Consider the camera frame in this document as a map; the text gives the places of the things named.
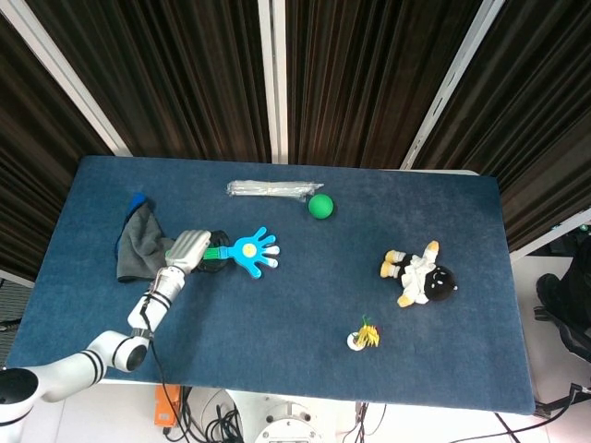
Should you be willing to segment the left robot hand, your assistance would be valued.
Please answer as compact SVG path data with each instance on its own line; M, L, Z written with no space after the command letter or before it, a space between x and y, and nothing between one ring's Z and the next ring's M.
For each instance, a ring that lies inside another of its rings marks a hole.
M206 252L212 247L229 245L229 237L224 231L187 230L175 239L165 253L165 264L181 269L185 274L193 271L215 273L227 264L227 259L206 257Z

